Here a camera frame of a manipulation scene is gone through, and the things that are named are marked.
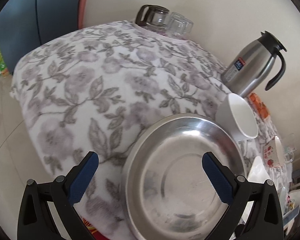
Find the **strawberry pattern red-rim bowl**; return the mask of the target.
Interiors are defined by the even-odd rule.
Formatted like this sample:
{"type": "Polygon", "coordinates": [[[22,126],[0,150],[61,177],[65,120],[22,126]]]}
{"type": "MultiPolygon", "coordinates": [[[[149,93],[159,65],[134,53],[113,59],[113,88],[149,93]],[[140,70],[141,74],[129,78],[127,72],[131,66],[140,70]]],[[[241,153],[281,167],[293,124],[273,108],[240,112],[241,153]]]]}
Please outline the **strawberry pattern red-rim bowl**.
{"type": "Polygon", "coordinates": [[[282,168],[285,164],[284,149],[277,135],[263,146],[262,154],[268,168],[282,168]]]}

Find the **dark blue cabinet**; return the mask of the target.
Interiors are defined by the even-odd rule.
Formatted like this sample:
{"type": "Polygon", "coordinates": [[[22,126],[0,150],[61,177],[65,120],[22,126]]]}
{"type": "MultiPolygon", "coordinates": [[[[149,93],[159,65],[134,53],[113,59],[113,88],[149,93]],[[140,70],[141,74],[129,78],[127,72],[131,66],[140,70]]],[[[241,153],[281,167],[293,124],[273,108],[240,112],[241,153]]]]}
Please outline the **dark blue cabinet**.
{"type": "Polygon", "coordinates": [[[10,74],[35,48],[78,29],[79,0],[9,0],[0,12],[0,51],[10,74]]]}

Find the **floral pink rimmed plate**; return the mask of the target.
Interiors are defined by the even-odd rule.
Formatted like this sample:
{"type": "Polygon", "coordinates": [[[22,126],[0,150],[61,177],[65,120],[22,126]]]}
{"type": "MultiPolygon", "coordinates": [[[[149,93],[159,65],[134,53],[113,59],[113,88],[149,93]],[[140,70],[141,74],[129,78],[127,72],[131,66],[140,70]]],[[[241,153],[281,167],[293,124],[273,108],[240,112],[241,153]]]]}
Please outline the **floral pink rimmed plate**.
{"type": "Polygon", "coordinates": [[[270,176],[266,171],[262,158],[260,156],[256,156],[249,171],[247,180],[252,183],[263,184],[266,180],[269,179],[270,176]]]}

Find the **stainless steel thermos jug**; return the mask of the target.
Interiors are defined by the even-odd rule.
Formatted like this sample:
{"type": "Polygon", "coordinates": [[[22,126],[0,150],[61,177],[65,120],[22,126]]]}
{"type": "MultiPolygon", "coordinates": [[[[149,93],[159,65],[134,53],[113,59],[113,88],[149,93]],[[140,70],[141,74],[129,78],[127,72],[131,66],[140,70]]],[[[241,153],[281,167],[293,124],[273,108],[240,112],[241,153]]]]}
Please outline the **stainless steel thermos jug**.
{"type": "Polygon", "coordinates": [[[265,90],[270,90],[286,71],[286,61],[281,54],[282,50],[287,49],[273,34],[268,31],[262,32],[258,39],[239,52],[221,74],[222,83],[232,93],[245,98],[266,79],[278,57],[281,60],[281,68],[265,87],[265,90]]]}

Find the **small clear drinking glass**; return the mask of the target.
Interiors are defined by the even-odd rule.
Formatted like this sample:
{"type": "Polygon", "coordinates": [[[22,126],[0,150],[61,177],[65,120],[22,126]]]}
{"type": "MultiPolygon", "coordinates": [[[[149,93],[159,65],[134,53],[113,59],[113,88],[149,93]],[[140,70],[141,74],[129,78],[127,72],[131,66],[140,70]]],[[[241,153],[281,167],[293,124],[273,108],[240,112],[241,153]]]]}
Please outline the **small clear drinking glass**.
{"type": "Polygon", "coordinates": [[[182,37],[187,33],[187,25],[188,21],[183,15],[172,12],[166,27],[166,33],[169,36],[182,37]]]}

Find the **large clear glass mug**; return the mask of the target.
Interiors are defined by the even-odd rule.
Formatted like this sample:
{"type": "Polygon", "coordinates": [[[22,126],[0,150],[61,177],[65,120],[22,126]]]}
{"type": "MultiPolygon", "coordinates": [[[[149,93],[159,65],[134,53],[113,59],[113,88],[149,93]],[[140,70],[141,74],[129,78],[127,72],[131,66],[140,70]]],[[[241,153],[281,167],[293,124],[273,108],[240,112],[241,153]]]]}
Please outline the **large clear glass mug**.
{"type": "Polygon", "coordinates": [[[284,137],[282,139],[282,145],[284,149],[285,163],[291,163],[294,160],[294,153],[296,151],[294,133],[284,137]]]}

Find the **white wooden chair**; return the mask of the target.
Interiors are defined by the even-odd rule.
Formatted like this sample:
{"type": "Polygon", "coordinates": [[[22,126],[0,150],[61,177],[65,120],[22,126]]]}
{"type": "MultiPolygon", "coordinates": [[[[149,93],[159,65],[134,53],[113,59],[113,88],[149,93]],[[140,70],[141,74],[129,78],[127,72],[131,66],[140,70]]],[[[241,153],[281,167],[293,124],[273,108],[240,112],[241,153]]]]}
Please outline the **white wooden chair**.
{"type": "Polygon", "coordinates": [[[283,215],[283,229],[289,231],[300,213],[300,183],[292,186],[292,191],[288,193],[287,204],[283,215]]]}

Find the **large stainless steel plate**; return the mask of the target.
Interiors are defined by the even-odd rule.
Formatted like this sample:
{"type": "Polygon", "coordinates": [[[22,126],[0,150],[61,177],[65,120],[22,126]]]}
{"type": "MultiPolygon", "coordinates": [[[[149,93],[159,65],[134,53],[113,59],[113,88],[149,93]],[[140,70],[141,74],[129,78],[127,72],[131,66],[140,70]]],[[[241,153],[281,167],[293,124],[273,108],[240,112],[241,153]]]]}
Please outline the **large stainless steel plate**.
{"type": "Polygon", "coordinates": [[[122,170],[121,203],[136,239],[204,239],[226,210],[202,167],[212,152],[246,175],[237,143],[214,121],[176,114],[149,127],[122,170]]]}

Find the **pale blue-white round bowl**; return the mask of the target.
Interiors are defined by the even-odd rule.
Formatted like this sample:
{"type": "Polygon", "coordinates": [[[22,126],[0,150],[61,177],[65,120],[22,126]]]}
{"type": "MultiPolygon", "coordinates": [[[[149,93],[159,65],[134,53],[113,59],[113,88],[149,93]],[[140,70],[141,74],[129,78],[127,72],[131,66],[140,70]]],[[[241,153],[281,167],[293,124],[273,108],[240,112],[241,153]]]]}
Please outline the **pale blue-white round bowl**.
{"type": "Polygon", "coordinates": [[[287,192],[286,187],[284,187],[284,186],[280,187],[278,189],[277,193],[278,193],[278,196],[279,196],[281,212],[282,212],[282,215],[284,215],[285,212],[286,212],[287,197],[288,197],[288,192],[287,192]]]}

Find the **floral grey white tablecloth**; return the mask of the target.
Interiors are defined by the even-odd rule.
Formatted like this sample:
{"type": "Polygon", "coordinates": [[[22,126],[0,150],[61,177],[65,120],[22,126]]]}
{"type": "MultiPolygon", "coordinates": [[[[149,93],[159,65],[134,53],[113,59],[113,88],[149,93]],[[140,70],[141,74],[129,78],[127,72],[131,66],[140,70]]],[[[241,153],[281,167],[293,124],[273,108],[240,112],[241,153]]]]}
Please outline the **floral grey white tablecloth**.
{"type": "MultiPolygon", "coordinates": [[[[196,42],[166,42],[118,21],[74,31],[26,54],[14,70],[11,96],[55,178],[66,176],[88,152],[97,153],[98,168],[74,204],[85,226],[92,224],[107,239],[136,239],[120,190],[131,149],[168,116],[198,114],[220,126],[217,109],[232,93],[221,80],[225,70],[196,42]]],[[[258,136],[235,141],[246,179],[255,157],[263,159],[263,146],[275,136],[272,122],[253,114],[258,136]]],[[[287,185],[285,164],[268,170],[276,191],[287,185]]]]}

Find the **pink tray under glasses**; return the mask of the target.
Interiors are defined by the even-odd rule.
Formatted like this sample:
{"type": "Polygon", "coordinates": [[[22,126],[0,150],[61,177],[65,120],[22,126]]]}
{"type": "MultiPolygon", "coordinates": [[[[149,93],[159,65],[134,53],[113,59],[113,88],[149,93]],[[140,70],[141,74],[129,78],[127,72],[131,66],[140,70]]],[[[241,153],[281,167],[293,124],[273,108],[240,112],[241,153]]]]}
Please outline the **pink tray under glasses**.
{"type": "Polygon", "coordinates": [[[151,29],[147,29],[146,27],[141,27],[141,26],[137,25],[135,22],[132,22],[132,24],[139,32],[141,32],[145,36],[162,39],[166,42],[186,43],[188,41],[188,39],[186,39],[186,38],[169,36],[167,33],[162,32],[162,31],[153,31],[151,29]]]}

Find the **orange snack packet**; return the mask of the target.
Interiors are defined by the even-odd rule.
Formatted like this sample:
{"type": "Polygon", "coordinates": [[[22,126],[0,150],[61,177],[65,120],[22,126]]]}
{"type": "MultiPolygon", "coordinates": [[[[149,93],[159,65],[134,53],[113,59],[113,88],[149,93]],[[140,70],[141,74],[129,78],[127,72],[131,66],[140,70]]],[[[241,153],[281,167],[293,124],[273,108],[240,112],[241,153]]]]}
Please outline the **orange snack packet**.
{"type": "Polygon", "coordinates": [[[248,100],[252,108],[262,120],[265,120],[268,116],[270,116],[266,105],[256,93],[251,93],[248,96],[248,100]]]}

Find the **white squarish ceramic bowl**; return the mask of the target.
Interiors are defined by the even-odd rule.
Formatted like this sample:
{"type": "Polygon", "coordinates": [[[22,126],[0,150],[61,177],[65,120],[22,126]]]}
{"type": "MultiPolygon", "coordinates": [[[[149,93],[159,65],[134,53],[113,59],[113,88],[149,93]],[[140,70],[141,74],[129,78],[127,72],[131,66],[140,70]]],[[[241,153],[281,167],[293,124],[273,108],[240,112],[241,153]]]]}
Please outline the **white squarish ceramic bowl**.
{"type": "Polygon", "coordinates": [[[258,136],[258,126],[249,104],[239,95],[230,93],[220,104],[216,122],[234,139],[245,141],[258,136]]]}

